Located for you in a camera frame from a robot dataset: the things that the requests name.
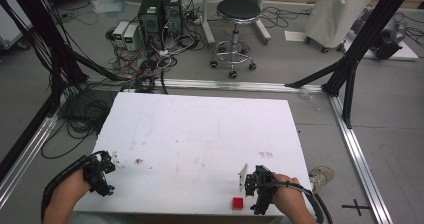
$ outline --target caster wheel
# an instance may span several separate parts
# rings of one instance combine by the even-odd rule
[[[329,50],[330,50],[329,48],[327,48],[327,47],[323,47],[323,48],[321,49],[321,52],[325,54],[325,53],[327,53]]]
[[[210,67],[212,67],[213,69],[218,68],[218,62],[216,62],[216,61],[211,61],[211,62],[209,63],[209,66],[210,66]]]
[[[218,47],[218,52],[219,53],[225,53],[225,52],[227,52],[227,48],[225,48],[225,47]]]
[[[343,49],[344,49],[344,45],[343,44],[340,44],[340,45],[337,46],[337,49],[336,50],[338,52],[341,52],[341,51],[343,51]]]
[[[236,77],[237,77],[237,72],[236,71],[230,71],[230,78],[235,79]]]
[[[240,50],[240,53],[243,54],[243,55],[247,55],[249,53],[249,50],[247,50],[247,48],[242,48]]]
[[[21,50],[29,50],[29,44],[26,40],[20,40],[16,42],[16,46],[18,46]]]
[[[254,70],[256,70],[256,68],[257,68],[258,66],[255,64],[255,63],[251,63],[250,65],[249,65],[249,69],[251,70],[251,71],[254,71]]]

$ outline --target white device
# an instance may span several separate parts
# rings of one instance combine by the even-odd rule
[[[137,24],[128,25],[124,35],[125,47],[127,51],[136,51],[141,44],[141,35]]]
[[[306,26],[306,35],[324,47],[337,47],[370,1],[315,0]]]
[[[243,190],[244,183],[246,182],[247,170],[248,169],[249,169],[249,165],[246,163],[246,164],[244,164],[243,169],[241,169],[241,171],[239,172],[239,177],[240,177],[239,191]]]
[[[121,21],[113,31],[113,39],[115,39],[115,46],[125,48],[124,34],[130,23],[127,21]]]

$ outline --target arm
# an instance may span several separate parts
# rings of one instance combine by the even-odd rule
[[[291,182],[299,184],[297,178],[273,173],[280,182]],[[305,200],[301,192],[287,187],[279,187],[272,199],[272,203],[284,213],[293,224],[316,224],[311,213],[306,208]]]
[[[43,224],[67,224],[75,204],[89,189],[90,184],[84,181],[82,169],[72,173],[53,191]]]

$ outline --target round black stool seat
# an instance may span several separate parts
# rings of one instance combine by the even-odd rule
[[[218,4],[218,16],[236,23],[254,22],[259,18],[261,9],[249,0],[224,0]]]

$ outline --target shoe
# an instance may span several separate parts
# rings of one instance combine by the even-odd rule
[[[333,180],[335,174],[333,169],[325,166],[312,169],[309,172],[309,181],[314,185],[312,193],[315,194],[321,190],[324,185]]]

